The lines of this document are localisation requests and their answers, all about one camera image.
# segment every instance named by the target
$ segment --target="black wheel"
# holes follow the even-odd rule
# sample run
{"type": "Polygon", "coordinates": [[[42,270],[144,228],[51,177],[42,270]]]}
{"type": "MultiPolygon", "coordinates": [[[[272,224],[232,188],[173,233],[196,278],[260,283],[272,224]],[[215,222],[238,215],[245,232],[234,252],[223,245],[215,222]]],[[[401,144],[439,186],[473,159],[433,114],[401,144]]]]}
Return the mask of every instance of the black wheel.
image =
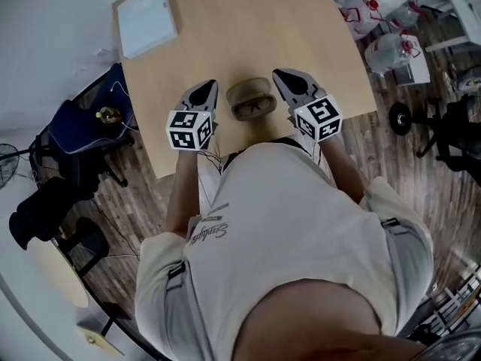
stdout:
{"type": "Polygon", "coordinates": [[[404,103],[395,103],[389,111],[389,124],[396,135],[404,136],[411,130],[413,116],[404,103]]]}

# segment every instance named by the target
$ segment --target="floor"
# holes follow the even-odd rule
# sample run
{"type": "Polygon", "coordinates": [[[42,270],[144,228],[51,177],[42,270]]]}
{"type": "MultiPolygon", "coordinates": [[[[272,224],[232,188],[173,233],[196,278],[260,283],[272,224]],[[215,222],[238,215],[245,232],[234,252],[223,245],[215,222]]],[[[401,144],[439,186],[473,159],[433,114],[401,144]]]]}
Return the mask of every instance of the floor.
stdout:
{"type": "MultiPolygon", "coordinates": [[[[426,46],[455,37],[458,31],[460,28],[453,18],[438,23],[435,15],[426,11],[419,21],[419,28],[413,32],[426,46]]],[[[358,44],[360,52],[364,53],[369,40],[364,39],[358,44]]],[[[430,84],[402,88],[395,86],[391,76],[383,83],[370,75],[378,111],[345,120],[342,133],[346,149],[359,168],[371,179],[377,175],[386,177],[428,224],[436,247],[436,279],[439,285],[445,285],[451,284],[457,274],[458,262],[452,259],[451,247],[456,246],[460,251],[481,259],[481,253],[472,249],[479,247],[476,232],[481,227],[481,195],[467,174],[450,172],[435,160],[435,148],[424,159],[417,159],[415,153],[426,144],[428,131],[415,126],[406,137],[398,137],[389,127],[388,112],[389,107],[398,101],[406,103],[411,110],[430,114],[432,108],[427,104],[428,97],[442,98],[444,104],[454,101],[455,96],[446,89],[441,72],[450,63],[460,70],[471,67],[481,62],[481,55],[451,55],[444,50],[429,54],[427,58],[430,84]]],[[[83,98],[84,103],[80,105],[88,105],[90,100],[83,98]]],[[[100,300],[119,303],[133,318],[141,242],[163,230],[174,176],[156,180],[141,135],[132,132],[132,137],[134,146],[121,147],[109,156],[112,167],[125,176],[129,186],[123,189],[111,179],[102,180],[95,198],[77,203],[65,218],[62,230],[66,235],[72,234],[75,221],[81,216],[91,218],[102,228],[110,245],[110,256],[92,269],[85,280],[100,300]]],[[[305,143],[307,149],[312,149],[313,145],[303,141],[301,136],[295,137],[305,143]]],[[[204,158],[199,157],[199,160],[201,209],[207,210],[215,196],[219,174],[204,158]]],[[[58,174],[53,160],[47,160],[44,165],[46,168],[39,170],[41,180],[58,174]]],[[[78,247],[72,257],[81,267],[91,254],[78,247]]],[[[140,338],[134,320],[125,321],[125,325],[140,338]]]]}

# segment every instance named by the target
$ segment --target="table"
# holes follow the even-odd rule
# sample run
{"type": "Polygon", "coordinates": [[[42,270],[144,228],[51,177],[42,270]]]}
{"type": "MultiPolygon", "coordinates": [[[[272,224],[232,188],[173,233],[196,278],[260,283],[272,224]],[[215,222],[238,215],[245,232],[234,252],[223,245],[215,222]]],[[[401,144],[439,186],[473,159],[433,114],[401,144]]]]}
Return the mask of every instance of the table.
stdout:
{"type": "Polygon", "coordinates": [[[60,290],[64,298],[75,306],[89,306],[89,297],[82,280],[57,246],[51,241],[43,242],[33,238],[29,242],[29,252],[36,258],[39,271],[50,286],[60,290]]]}
{"type": "MultiPolygon", "coordinates": [[[[119,42],[116,6],[114,29],[119,42]]],[[[175,171],[165,124],[182,94],[203,80],[219,82],[216,142],[225,156],[294,133],[287,104],[252,122],[234,120],[228,89],[275,68],[311,74],[339,103],[344,118],[376,110],[351,34],[332,0],[169,0],[178,38],[135,59],[122,58],[129,95],[157,177],[175,171]]]]}
{"type": "Polygon", "coordinates": [[[426,47],[426,52],[434,52],[464,43],[481,45],[481,19],[470,2],[468,0],[449,0],[449,3],[451,9],[442,14],[440,18],[455,14],[463,28],[464,35],[426,47]]]}

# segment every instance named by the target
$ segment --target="person's right arm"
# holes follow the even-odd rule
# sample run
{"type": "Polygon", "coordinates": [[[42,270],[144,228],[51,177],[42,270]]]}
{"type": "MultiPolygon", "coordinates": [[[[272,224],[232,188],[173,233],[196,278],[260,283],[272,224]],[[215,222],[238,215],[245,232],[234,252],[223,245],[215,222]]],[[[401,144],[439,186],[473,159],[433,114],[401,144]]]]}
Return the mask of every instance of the person's right arm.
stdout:
{"type": "Polygon", "coordinates": [[[320,141],[319,146],[337,188],[345,192],[355,203],[359,203],[368,188],[368,179],[356,168],[337,136],[320,141]]]}

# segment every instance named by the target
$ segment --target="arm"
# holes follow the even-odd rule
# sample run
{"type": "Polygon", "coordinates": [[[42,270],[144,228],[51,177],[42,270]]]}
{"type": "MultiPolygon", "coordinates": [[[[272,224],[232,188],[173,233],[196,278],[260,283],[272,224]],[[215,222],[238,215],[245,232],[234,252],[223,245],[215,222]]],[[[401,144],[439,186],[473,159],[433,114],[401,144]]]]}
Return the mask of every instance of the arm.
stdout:
{"type": "Polygon", "coordinates": [[[359,203],[368,187],[368,179],[354,166],[337,137],[320,141],[319,146],[332,171],[337,188],[345,192],[355,203],[359,203]]]}
{"type": "Polygon", "coordinates": [[[199,214],[197,152],[180,151],[165,231],[186,238],[190,218],[199,214]]]}

